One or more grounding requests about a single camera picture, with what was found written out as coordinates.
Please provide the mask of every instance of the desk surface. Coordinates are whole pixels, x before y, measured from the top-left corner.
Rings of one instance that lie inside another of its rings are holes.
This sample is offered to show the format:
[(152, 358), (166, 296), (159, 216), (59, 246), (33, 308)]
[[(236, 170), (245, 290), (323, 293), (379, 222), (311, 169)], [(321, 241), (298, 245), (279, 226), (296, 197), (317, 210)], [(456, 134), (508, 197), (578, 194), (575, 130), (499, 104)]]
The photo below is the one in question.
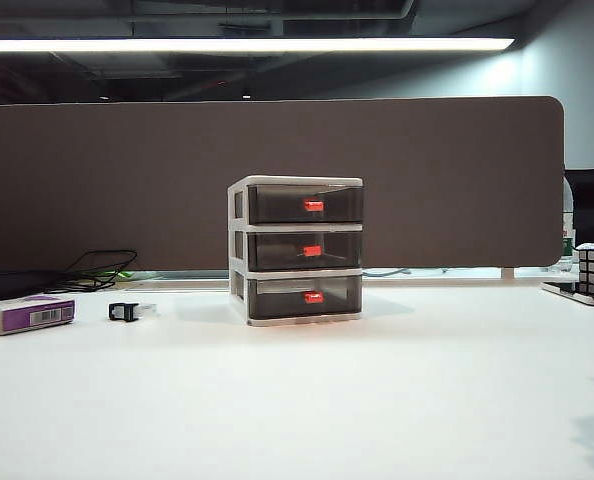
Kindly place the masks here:
[(536, 283), (369, 287), (363, 320), (271, 328), (224, 292), (77, 302), (0, 337), (0, 479), (594, 479), (594, 307)]

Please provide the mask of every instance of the drawer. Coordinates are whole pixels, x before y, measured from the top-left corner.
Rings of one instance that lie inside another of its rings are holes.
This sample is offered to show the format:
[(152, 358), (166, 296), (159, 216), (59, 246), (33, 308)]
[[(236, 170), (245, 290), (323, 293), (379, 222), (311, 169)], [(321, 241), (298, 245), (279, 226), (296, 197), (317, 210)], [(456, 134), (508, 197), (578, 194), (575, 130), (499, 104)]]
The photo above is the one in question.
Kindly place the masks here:
[(248, 218), (261, 223), (361, 223), (363, 187), (255, 185), (248, 187)]
[(361, 232), (233, 232), (235, 256), (248, 270), (314, 270), (361, 265)]
[(251, 319), (361, 311), (361, 276), (248, 280)]

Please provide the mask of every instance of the drawer stack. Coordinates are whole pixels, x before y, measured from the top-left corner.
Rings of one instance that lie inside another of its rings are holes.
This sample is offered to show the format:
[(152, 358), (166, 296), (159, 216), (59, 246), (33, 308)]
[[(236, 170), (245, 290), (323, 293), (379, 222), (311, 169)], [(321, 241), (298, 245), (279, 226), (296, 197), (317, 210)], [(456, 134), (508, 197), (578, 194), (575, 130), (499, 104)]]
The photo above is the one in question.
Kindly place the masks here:
[(249, 325), (358, 318), (363, 184), (246, 177), (228, 189), (230, 293)]

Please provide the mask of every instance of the gray wall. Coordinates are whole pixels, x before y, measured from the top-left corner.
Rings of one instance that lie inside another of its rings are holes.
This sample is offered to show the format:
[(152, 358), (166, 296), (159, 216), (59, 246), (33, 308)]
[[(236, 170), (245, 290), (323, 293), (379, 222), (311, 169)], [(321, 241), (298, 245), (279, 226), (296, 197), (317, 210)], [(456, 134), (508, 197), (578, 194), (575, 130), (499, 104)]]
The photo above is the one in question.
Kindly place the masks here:
[(594, 168), (594, 0), (571, 2), (530, 35), (515, 51), (424, 67), (314, 98), (551, 95), (564, 105), (566, 167)]

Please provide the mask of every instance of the fluorescent light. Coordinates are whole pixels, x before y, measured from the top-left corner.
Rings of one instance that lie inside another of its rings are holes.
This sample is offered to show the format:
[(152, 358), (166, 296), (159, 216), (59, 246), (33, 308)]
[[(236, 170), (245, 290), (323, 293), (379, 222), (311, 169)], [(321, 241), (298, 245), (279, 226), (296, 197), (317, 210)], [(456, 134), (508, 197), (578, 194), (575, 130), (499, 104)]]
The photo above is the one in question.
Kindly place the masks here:
[(123, 38), (0, 40), (0, 52), (415, 52), (497, 51), (511, 38)]

